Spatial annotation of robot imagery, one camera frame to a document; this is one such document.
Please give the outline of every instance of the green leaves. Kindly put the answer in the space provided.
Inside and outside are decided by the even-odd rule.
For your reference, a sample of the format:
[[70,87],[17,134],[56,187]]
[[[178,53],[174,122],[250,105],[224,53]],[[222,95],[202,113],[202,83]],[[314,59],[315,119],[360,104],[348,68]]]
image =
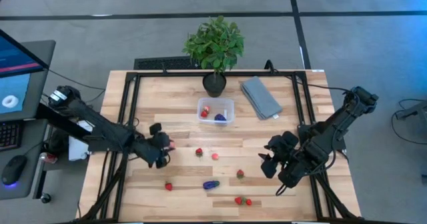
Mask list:
[[214,68],[215,72],[230,70],[242,56],[244,38],[236,23],[228,24],[223,16],[202,23],[196,34],[188,35],[183,53],[199,61],[201,68]]
[[217,21],[218,23],[221,23],[223,20],[224,20],[224,16],[219,16],[219,17],[216,19],[216,21]]
[[201,65],[201,68],[202,68],[202,69],[206,69],[206,66],[207,66],[207,59],[206,59],[206,58],[205,58],[205,59],[203,59],[203,61],[201,61],[200,65]]
[[230,41],[230,43],[228,43],[228,47],[234,47],[234,45],[236,45],[236,40]]
[[216,59],[213,61],[213,68],[218,68],[221,65],[221,61],[219,59]]

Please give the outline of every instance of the computer mouse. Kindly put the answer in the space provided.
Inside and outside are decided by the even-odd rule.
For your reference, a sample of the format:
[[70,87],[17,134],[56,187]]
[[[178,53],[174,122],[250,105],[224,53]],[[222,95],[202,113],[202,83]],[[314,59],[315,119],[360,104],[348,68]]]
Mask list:
[[24,170],[25,164],[27,164],[26,156],[18,155],[12,157],[1,174],[1,181],[3,184],[12,185],[17,182],[22,174],[22,170]]

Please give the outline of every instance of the plastic container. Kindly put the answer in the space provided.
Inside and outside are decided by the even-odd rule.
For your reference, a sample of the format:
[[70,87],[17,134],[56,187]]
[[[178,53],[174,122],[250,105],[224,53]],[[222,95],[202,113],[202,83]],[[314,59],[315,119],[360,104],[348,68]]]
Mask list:
[[[200,116],[203,108],[210,108],[206,118]],[[227,121],[215,121],[217,114],[223,115]],[[227,125],[234,121],[234,101],[227,98],[201,98],[197,104],[197,118],[200,122],[206,124]]]

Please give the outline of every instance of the gray cloth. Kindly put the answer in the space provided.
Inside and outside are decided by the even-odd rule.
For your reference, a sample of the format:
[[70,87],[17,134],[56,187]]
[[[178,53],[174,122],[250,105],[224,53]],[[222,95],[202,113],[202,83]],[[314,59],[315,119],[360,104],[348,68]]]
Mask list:
[[242,83],[240,88],[254,107],[259,119],[265,120],[282,112],[282,107],[262,84],[260,78],[252,77]]

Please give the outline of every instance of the computer monitor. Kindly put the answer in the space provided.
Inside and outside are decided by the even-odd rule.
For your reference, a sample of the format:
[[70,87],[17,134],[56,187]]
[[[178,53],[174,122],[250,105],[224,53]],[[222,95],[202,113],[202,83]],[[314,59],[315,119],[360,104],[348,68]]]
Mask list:
[[49,66],[0,29],[0,77],[34,73]]

